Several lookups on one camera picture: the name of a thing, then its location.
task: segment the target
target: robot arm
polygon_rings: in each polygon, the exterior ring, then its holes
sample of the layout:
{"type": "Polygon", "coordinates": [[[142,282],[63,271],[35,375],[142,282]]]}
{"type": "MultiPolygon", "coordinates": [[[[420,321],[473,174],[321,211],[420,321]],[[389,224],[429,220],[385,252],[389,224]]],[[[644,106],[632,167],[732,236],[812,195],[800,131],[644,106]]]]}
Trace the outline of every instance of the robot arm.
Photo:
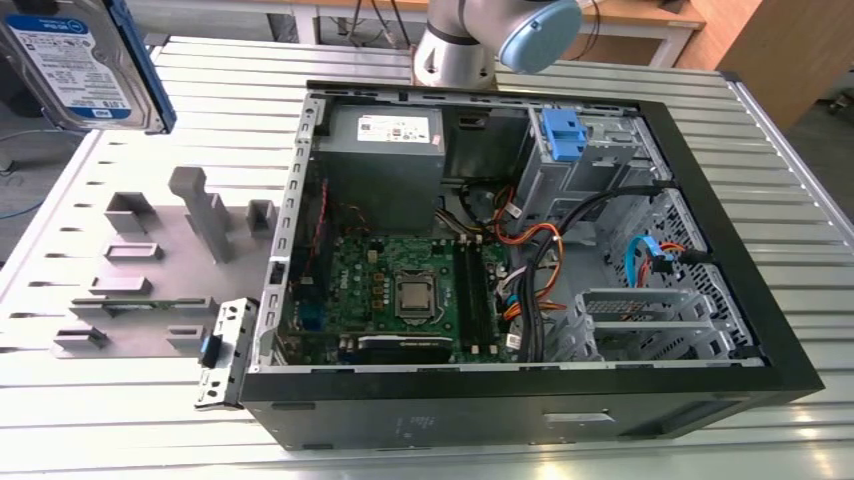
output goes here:
{"type": "Polygon", "coordinates": [[[416,52],[416,77],[429,86],[488,88],[496,55],[537,73],[569,48],[582,24],[576,0],[432,0],[416,52]]]}

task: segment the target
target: aluminum table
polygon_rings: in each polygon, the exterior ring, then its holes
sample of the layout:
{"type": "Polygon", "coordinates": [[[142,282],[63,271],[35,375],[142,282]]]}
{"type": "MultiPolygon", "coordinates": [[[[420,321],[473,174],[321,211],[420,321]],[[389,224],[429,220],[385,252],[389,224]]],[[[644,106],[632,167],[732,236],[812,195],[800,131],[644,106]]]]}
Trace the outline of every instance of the aluminum table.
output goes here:
{"type": "Polygon", "coordinates": [[[171,38],[153,57],[170,136],[91,133],[0,271],[0,472],[45,478],[854,477],[854,230],[744,86],[717,73],[558,63],[502,90],[665,102],[823,375],[827,390],[669,441],[286,452],[247,412],[197,412],[191,358],[58,360],[69,301],[114,235],[117,191],[179,205],[202,166],[227,206],[279,202],[309,78],[408,84],[405,53],[171,38]]]}

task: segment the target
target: hard drive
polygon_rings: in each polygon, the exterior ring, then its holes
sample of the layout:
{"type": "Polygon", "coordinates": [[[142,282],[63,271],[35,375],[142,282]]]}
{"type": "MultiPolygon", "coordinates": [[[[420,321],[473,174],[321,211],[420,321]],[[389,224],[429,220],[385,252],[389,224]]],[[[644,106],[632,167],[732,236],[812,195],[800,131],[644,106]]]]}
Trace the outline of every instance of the hard drive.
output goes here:
{"type": "Polygon", "coordinates": [[[0,0],[0,51],[59,128],[173,130],[175,110],[123,0],[0,0]]]}

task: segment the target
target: floor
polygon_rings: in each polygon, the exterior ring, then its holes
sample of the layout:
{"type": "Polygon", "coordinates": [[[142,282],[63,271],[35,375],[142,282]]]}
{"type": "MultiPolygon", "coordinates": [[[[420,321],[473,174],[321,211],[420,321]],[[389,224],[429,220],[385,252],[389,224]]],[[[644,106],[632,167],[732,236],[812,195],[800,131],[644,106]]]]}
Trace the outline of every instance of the floor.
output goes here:
{"type": "MultiPolygon", "coordinates": [[[[49,127],[43,119],[17,117],[0,103],[0,138],[49,127]]],[[[854,124],[831,116],[827,107],[817,105],[788,137],[848,216],[854,218],[854,124]]],[[[0,174],[0,262],[9,258],[35,211],[3,217],[45,199],[79,142],[79,137],[63,133],[35,133],[3,141],[0,155],[11,156],[17,169],[0,174]]]]}

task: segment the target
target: open computer tower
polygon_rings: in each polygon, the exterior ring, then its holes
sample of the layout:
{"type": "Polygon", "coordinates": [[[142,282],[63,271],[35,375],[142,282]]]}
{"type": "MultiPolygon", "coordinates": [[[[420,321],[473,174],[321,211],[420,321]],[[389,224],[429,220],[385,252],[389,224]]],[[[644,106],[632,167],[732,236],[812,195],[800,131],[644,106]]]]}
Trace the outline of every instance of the open computer tower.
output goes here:
{"type": "Polygon", "coordinates": [[[823,388],[665,105],[310,83],[290,168],[198,401],[286,448],[669,438],[823,388]]]}

